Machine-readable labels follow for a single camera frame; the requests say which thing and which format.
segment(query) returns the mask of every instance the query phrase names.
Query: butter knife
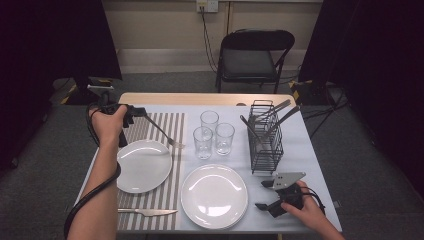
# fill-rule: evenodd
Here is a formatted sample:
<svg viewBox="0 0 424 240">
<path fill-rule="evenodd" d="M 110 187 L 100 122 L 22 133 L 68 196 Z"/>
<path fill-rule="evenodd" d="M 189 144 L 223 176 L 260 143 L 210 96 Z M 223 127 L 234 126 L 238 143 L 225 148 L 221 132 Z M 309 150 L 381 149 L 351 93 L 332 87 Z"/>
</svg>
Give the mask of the butter knife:
<svg viewBox="0 0 424 240">
<path fill-rule="evenodd" d="M 142 208 L 118 208 L 118 213 L 139 213 L 145 217 L 162 216 L 176 213 L 178 210 L 172 209 L 142 209 Z"/>
</svg>

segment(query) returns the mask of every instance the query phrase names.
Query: drinking glass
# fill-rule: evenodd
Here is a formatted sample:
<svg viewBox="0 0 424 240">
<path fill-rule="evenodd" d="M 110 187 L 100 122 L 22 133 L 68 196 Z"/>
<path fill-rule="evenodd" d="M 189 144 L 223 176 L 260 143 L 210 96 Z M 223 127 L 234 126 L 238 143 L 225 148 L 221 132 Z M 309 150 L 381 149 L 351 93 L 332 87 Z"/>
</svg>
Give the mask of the drinking glass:
<svg viewBox="0 0 424 240">
<path fill-rule="evenodd" d="M 216 126 L 216 152 L 220 155 L 227 155 L 231 152 L 231 145 L 234 136 L 234 127 L 229 123 L 220 123 Z"/>
<path fill-rule="evenodd" d="M 215 128 L 218 125 L 219 115 L 214 111 L 204 111 L 202 115 L 200 115 L 200 122 L 202 127 L 208 127 L 212 130 L 213 139 L 215 139 Z"/>
<path fill-rule="evenodd" d="M 196 156 L 208 159 L 212 155 L 212 130 L 208 127 L 198 127 L 193 132 Z"/>
</svg>

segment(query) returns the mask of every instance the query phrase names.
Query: wall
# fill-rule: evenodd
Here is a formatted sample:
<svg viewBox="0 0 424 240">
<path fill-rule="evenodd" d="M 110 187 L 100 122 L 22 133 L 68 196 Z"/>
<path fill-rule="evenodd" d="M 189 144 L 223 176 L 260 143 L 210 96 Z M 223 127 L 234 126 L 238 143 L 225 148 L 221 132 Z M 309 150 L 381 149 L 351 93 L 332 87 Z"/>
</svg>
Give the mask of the wall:
<svg viewBox="0 0 424 240">
<path fill-rule="evenodd" d="M 123 73 L 210 70 L 195 1 L 104 1 Z M 296 37 L 286 69 L 296 69 L 321 8 L 320 1 L 220 1 L 205 23 L 214 59 L 222 38 L 241 28 L 285 29 Z"/>
</svg>

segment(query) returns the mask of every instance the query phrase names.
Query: utensil holder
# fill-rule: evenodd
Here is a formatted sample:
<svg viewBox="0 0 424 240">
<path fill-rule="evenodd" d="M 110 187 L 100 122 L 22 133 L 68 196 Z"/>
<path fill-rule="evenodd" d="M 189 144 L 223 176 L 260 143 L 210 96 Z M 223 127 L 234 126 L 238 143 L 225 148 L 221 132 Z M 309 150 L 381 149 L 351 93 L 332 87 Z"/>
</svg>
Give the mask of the utensil holder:
<svg viewBox="0 0 424 240">
<path fill-rule="evenodd" d="M 276 122 L 278 122 L 278 114 L 274 111 L 272 101 L 255 100 L 253 102 L 248 123 L 255 129 L 259 137 L 262 137 Z M 255 171 L 269 171 L 272 174 L 277 169 L 284 154 L 280 126 L 269 137 L 261 139 L 261 141 L 249 130 L 247 130 L 247 133 L 252 174 Z"/>
</svg>

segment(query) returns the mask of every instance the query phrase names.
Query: white plate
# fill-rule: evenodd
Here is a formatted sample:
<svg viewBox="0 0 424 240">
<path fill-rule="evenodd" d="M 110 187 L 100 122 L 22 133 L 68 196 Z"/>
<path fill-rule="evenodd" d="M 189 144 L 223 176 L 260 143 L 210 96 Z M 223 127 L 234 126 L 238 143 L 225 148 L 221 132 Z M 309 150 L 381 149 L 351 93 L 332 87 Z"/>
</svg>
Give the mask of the white plate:
<svg viewBox="0 0 424 240">
<path fill-rule="evenodd" d="M 118 152 L 121 175 L 117 185 L 129 193 L 148 192 L 159 186 L 168 177 L 172 158 L 163 144 L 140 140 L 132 142 Z"/>
<path fill-rule="evenodd" d="M 184 181 L 181 203 L 187 216 L 199 226 L 228 228 L 246 211 L 247 189 L 233 169 L 205 165 L 191 172 Z"/>
</svg>

